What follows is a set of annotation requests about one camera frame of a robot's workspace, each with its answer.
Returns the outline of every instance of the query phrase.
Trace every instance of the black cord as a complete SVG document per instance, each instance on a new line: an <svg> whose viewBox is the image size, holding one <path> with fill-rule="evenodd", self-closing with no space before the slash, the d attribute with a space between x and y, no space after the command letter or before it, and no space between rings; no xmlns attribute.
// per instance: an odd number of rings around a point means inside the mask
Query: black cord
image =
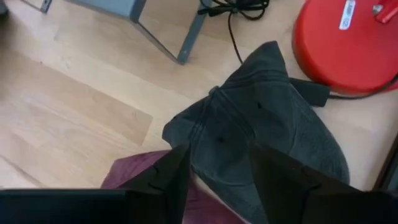
<svg viewBox="0 0 398 224"><path fill-rule="evenodd" d="M232 33L231 27L231 19L233 14L240 13L243 17L250 21L256 21L261 19L261 17L266 12L266 8L268 7L269 0L225 0L225 2L220 2L219 0L212 0L214 3L218 4L217 6L210 7L207 6L203 0L200 0L200 3L204 7L198 11L199 15L208 14L210 17L221 15L224 12L229 12L228 15L228 30L231 36L232 44L234 45L236 56L241 63L243 63L241 54L239 53L238 47L236 46L234 34ZM260 14L256 16L249 16L245 13L245 11L261 11Z"/></svg>
<svg viewBox="0 0 398 224"><path fill-rule="evenodd" d="M392 87L395 83L398 81L398 73L392 78L389 82L387 82L385 85L379 87L378 89L374 90L372 93L369 93L367 95L362 95L362 96L340 96L340 95L329 95L329 99L334 99L334 100L361 100L368 98L370 96L374 96L376 94L382 93L386 90L388 90L390 87Z"/></svg>
<svg viewBox="0 0 398 224"><path fill-rule="evenodd" d="M266 12L266 8L269 5L270 0L225 0L225 2L220 2L219 0L212 0L214 3L217 4L217 6L210 7L207 6L203 0L200 0L201 5L203 6L203 9L200 9L198 11L199 15L203 14L208 14L210 17L218 16L221 15L224 12L229 12L228 15L228 30L229 30L229 35L231 36L232 44L234 45L235 53L236 56L238 57L238 60L243 63L241 54L239 53L238 47L236 46L236 41L234 38L234 34L232 32L232 27L231 27L231 19L233 14L240 13L243 17L250 21L256 21L259 20L264 13ZM245 13L245 11L261 11L259 15L257 16L249 16ZM385 85L379 87L372 93L369 93L367 95L362 95L362 96L343 96L343 95L329 95L329 99L334 99L334 100L361 100L370 96L374 96L376 94L382 93L389 89L392 85L398 82L398 73L392 78L389 82L387 82Z"/></svg>

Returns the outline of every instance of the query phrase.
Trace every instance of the red round object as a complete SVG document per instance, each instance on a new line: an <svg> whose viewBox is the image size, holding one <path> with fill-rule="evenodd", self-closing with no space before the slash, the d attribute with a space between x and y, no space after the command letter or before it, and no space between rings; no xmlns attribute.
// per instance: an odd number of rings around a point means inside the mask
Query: red round object
<svg viewBox="0 0 398 224"><path fill-rule="evenodd" d="M383 24L373 15L380 0L348 1L307 0L295 23L293 50L316 82L340 93L369 93L398 73L398 16Z"/></svg>

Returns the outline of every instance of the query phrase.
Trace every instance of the metal chair leg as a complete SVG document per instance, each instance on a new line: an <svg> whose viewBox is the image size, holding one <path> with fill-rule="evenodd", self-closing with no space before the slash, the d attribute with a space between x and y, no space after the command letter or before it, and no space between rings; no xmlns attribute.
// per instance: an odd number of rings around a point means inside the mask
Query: metal chair leg
<svg viewBox="0 0 398 224"><path fill-rule="evenodd" d="M47 13L47 11L49 11L49 8L50 8L51 2L52 2L52 0L43 0L41 7L37 7L37 6L33 5L32 3L30 3L29 1L26 1L26 0L21 0L21 1L26 3L28 6L33 7L34 9L37 9L43 13Z"/></svg>

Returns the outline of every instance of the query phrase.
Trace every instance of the gray baseball cap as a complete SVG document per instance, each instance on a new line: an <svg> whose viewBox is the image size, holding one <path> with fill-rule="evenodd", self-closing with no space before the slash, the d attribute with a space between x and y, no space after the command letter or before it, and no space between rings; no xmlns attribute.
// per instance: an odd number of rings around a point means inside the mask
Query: gray baseball cap
<svg viewBox="0 0 398 224"><path fill-rule="evenodd" d="M251 223L268 223L251 173L251 141L349 182L339 145L290 84L277 42L260 46L223 85L176 115L163 138L172 147L190 141L194 172Z"/></svg>

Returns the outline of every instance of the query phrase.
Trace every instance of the sticker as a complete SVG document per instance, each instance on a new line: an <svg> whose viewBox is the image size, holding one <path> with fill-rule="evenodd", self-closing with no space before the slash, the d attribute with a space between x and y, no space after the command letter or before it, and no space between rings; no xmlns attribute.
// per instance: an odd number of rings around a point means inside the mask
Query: sticker
<svg viewBox="0 0 398 224"><path fill-rule="evenodd" d="M351 24L351 19L353 18L354 9L355 9L355 1L353 0L346 1L339 29L347 30L349 28L349 25Z"/></svg>

